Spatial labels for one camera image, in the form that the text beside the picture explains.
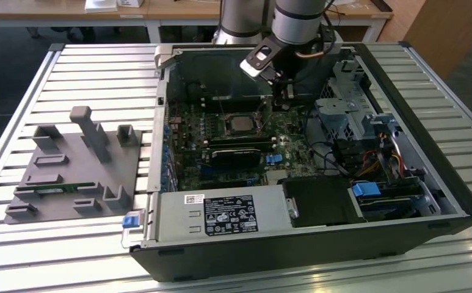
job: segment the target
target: chip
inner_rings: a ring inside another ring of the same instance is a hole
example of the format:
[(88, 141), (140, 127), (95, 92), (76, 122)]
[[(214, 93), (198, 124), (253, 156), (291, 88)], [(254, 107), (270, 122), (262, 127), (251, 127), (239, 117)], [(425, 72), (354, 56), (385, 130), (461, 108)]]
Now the chip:
[(253, 134), (253, 133), (255, 133), (254, 119), (247, 115), (230, 117), (229, 129), (230, 129), (231, 134)]

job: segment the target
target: motherboard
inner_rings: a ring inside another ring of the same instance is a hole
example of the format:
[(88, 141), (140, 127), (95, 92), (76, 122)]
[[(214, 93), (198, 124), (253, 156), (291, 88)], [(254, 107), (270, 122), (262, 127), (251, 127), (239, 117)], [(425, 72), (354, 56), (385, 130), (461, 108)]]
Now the motherboard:
[(222, 101), (171, 104), (178, 190), (271, 185), (317, 174), (305, 111), (304, 106), (273, 110), (266, 99), (237, 107)]

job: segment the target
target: slotted aluminum surface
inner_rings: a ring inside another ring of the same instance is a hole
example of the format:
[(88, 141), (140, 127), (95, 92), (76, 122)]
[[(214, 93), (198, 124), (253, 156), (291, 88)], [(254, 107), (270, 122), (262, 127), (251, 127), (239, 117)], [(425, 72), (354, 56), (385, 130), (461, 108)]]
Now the slotted aluminum surface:
[[(404, 48), (369, 48), (472, 190), (471, 112)], [(78, 104), (96, 109), (92, 118), (106, 130), (130, 123), (143, 131), (135, 208), (144, 206), (157, 83), (152, 53), (154, 45), (67, 45), (47, 62), (46, 72), (40, 70), (34, 93), (24, 97), (31, 103), (18, 131), (0, 150), (0, 292), (472, 292), (472, 228), (402, 256), (158, 283), (120, 246), (122, 217), (4, 225), (5, 205), (35, 148), (35, 125), (56, 123), (62, 132), (76, 132), (68, 111)]]

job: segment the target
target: power supply label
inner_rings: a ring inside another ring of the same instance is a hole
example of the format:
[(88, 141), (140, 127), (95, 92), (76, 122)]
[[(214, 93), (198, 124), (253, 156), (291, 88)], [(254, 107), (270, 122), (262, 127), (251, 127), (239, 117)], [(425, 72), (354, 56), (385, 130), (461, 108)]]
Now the power supply label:
[(205, 198), (205, 233), (209, 236), (258, 231), (251, 195)]

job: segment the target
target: wooden table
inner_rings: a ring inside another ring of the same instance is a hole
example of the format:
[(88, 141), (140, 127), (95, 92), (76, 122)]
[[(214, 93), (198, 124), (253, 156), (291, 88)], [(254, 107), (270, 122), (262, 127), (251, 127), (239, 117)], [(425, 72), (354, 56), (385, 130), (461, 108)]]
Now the wooden table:
[(148, 4), (86, 13), (84, 0), (0, 0), (0, 27), (147, 26)]
[[(370, 0), (358, 0), (356, 4), (333, 6), (329, 18), (334, 25), (368, 27), (364, 42), (374, 42), (384, 24), (392, 18), (392, 12), (382, 12)], [(215, 26), (219, 22), (219, 3), (197, 0), (150, 0), (147, 19), (157, 20), (158, 27), (147, 27), (150, 39), (159, 43), (161, 26)]]
[[(362, 40), (374, 42), (390, 12), (381, 12), (370, 0), (341, 5), (344, 15), (329, 12), (340, 26), (368, 27)], [(0, 0), (0, 27), (144, 26), (152, 43), (161, 43), (161, 26), (215, 26), (219, 3), (197, 0), (144, 0), (139, 8), (86, 13), (84, 0)]]

